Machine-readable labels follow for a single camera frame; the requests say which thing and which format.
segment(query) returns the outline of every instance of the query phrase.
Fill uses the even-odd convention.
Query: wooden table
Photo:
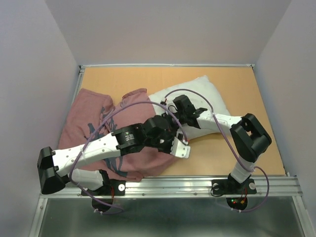
[[[86,68],[81,88],[109,94],[114,103],[138,88],[153,94],[164,88],[207,75],[233,116],[254,114],[272,137],[258,165],[270,175],[285,175],[277,144],[251,68],[242,67],[104,67]],[[179,159],[163,175],[227,175],[236,160],[221,134],[190,141],[189,159]]]

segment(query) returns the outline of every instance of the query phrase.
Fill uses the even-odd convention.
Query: gray floor
[[[261,198],[250,198],[249,207]],[[291,197],[235,213],[224,199],[120,199],[126,212],[93,213],[90,199],[49,199],[41,237],[303,237]]]

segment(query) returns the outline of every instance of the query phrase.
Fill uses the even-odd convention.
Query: white wall
[[[285,168],[316,226],[316,1],[293,0],[255,66]]]
[[[254,63],[290,0],[46,0],[80,65]]]
[[[0,7],[0,235],[28,236],[40,193],[36,168],[56,148],[78,75],[44,0]]]

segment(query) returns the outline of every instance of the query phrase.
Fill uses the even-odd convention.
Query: metal frame
[[[253,67],[252,64],[106,64],[80,66],[78,81],[73,101],[78,94],[85,68],[87,67]],[[270,197],[292,197],[301,223],[304,235],[316,237],[308,212],[302,200],[302,190],[297,177],[269,176]],[[145,178],[141,182],[126,182],[125,196],[116,198],[214,198],[210,195],[213,179],[224,179],[226,176],[161,176]],[[263,176],[253,176],[257,194],[253,197],[262,197],[266,194],[267,183]],[[78,188],[65,188],[52,195],[40,195],[36,213],[33,219],[29,237],[38,237],[44,218],[47,201],[50,198],[89,198],[82,196]]]

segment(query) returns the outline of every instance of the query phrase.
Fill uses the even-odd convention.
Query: white fabric
[[[160,103],[161,100],[164,99],[165,95],[176,89],[190,89],[201,95],[203,95],[213,106],[214,112],[216,114],[222,115],[230,115],[228,110],[226,109],[226,105],[216,89],[216,87],[209,81],[207,76],[202,76],[192,81],[184,82],[178,85],[171,86],[167,89],[161,90],[149,96],[149,99],[153,102]],[[195,95],[188,91],[176,91],[168,96],[167,107],[169,105],[173,105],[172,100],[179,95],[186,95],[191,100],[192,104],[194,104],[195,108],[207,108],[210,110],[209,105],[198,95]],[[159,106],[154,106],[154,110],[156,115],[161,115],[164,113],[164,110]],[[189,127],[187,125],[183,126],[187,136],[189,139],[197,138],[204,136],[206,134],[215,133],[218,131],[215,130],[206,130],[206,129],[198,129],[195,127]]]

